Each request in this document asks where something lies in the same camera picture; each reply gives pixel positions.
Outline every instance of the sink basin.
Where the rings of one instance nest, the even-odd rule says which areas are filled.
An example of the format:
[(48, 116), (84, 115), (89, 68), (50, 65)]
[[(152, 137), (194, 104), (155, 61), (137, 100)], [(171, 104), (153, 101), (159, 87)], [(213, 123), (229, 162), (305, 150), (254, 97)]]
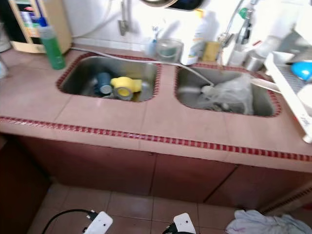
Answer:
[(142, 80), (141, 92), (134, 93), (131, 101), (146, 101), (156, 94), (155, 82), (160, 73), (158, 69), (160, 65), (121, 61), (101, 56), (84, 55), (82, 57), (84, 58), (78, 58), (77, 64), (65, 73), (68, 75), (58, 86), (62, 92), (103, 98), (94, 92), (94, 85), (97, 82), (96, 74), (108, 72), (112, 78), (130, 77)]
[[(192, 67), (203, 76), (207, 77), (215, 85), (241, 76), (243, 73), (238, 71), (218, 70), (203, 67)], [(176, 98), (183, 105), (203, 109), (198, 105), (198, 97), (201, 94), (201, 88), (207, 85), (205, 81), (197, 77), (186, 69), (178, 68), (176, 78)], [(253, 92), (253, 112), (255, 116), (270, 117), (277, 115), (277, 101), (273, 101), (270, 96), (274, 96), (268, 90), (252, 84)]]

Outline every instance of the kitchen sink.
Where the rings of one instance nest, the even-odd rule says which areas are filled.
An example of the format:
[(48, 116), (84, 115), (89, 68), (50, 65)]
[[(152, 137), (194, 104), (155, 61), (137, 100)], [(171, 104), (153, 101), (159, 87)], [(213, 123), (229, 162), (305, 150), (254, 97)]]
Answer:
[(112, 96), (99, 96), (94, 92), (94, 85), (97, 83), (96, 75), (101, 72), (109, 73), (112, 78), (130, 77), (132, 79), (141, 79), (142, 90), (134, 93), (131, 99), (131, 101), (140, 102), (153, 97), (159, 70), (158, 65), (151, 63), (122, 61), (101, 56), (78, 58), (76, 66), (69, 71), (66, 78), (59, 85), (59, 89), (68, 94), (113, 98)]
[[(192, 67), (212, 83), (219, 84), (241, 76), (238, 71), (218, 70), (211, 68)], [(178, 68), (176, 79), (176, 98), (185, 106), (203, 109), (198, 104), (201, 88), (207, 85), (205, 81), (186, 69)], [(269, 92), (261, 87), (252, 84), (253, 112), (255, 116), (269, 117), (276, 115), (276, 104), (270, 98)]]

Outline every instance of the brown cabinet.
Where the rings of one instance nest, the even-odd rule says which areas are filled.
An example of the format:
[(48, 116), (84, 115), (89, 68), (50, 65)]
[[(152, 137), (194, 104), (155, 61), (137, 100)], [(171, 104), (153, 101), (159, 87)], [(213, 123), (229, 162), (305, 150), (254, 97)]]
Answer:
[(60, 183), (139, 195), (149, 193), (155, 164), (153, 154), (33, 137), (18, 138)]
[(235, 167), (230, 163), (158, 154), (152, 195), (203, 202)]
[(311, 180), (309, 173), (240, 165), (206, 203), (260, 208)]
[(14, 142), (0, 149), (0, 233), (26, 233), (50, 182)]

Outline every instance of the plastic bag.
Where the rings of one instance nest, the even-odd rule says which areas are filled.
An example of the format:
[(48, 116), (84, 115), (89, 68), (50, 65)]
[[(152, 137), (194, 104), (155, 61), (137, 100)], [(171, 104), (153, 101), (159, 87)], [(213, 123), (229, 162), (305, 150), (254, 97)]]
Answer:
[(253, 93), (249, 74), (217, 84), (202, 93), (197, 100), (199, 108), (253, 115)]

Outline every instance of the white rag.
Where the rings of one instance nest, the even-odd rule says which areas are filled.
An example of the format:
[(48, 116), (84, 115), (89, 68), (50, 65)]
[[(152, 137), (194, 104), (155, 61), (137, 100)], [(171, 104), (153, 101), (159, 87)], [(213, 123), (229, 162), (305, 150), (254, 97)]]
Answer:
[(288, 214), (266, 217), (255, 210), (240, 210), (234, 215), (235, 219), (226, 228), (228, 234), (312, 234), (308, 225)]

